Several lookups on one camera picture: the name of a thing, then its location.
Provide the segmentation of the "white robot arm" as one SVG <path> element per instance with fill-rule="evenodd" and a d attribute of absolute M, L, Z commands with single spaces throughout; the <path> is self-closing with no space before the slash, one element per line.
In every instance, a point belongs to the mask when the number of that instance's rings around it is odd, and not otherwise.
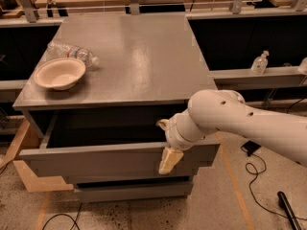
<path fill-rule="evenodd" d="M 167 141 L 158 170 L 161 174 L 170 173 L 186 150 L 217 131 L 240 135 L 307 166 L 307 118 L 250 107 L 236 91 L 199 91 L 183 112 L 157 125 L 165 131 Z"/>

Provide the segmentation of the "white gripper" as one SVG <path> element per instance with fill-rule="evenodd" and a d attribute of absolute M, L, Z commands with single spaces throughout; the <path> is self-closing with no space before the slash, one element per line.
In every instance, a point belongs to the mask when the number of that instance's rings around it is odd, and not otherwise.
<path fill-rule="evenodd" d="M 158 172 L 168 174 L 183 157 L 182 150 L 192 148 L 200 139 L 214 134 L 215 129 L 198 126 L 188 110 L 175 114 L 171 119 L 161 119 L 155 124 L 165 131 L 167 143 L 170 147 L 165 147 L 162 152 L 161 162 Z"/>

